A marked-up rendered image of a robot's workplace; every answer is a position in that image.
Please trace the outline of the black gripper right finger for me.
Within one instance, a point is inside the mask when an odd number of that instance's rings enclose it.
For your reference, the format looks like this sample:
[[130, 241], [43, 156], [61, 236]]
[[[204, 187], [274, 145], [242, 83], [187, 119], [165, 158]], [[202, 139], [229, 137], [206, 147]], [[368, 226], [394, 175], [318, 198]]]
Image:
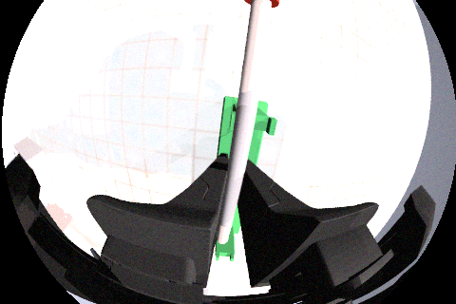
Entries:
[[312, 243], [368, 224], [379, 204], [362, 202], [312, 208], [282, 189], [247, 159], [237, 201], [250, 288], [269, 280], [294, 262]]

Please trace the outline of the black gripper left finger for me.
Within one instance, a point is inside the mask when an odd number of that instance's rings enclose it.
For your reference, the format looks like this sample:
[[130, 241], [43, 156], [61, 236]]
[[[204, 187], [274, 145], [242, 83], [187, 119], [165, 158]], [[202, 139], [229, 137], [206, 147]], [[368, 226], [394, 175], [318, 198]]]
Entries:
[[87, 199], [87, 208], [106, 235], [148, 250], [194, 259], [197, 282], [208, 288], [227, 164], [228, 153], [220, 153], [200, 178], [164, 204], [98, 194]]

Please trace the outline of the grey pin with red head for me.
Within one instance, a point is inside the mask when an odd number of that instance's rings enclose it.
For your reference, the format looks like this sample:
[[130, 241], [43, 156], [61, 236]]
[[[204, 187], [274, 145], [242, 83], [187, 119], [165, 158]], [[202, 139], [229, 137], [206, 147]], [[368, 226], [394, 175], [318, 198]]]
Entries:
[[231, 148], [227, 164], [227, 186], [225, 186], [220, 224], [217, 232], [218, 243], [229, 238], [235, 216], [244, 168], [259, 99], [262, 69], [265, 65], [267, 37], [269, 37], [271, 8], [278, 7], [278, 0], [244, 0], [250, 5], [250, 20], [247, 24], [246, 47], [243, 53], [242, 73], [240, 73], [235, 121], [233, 122]]

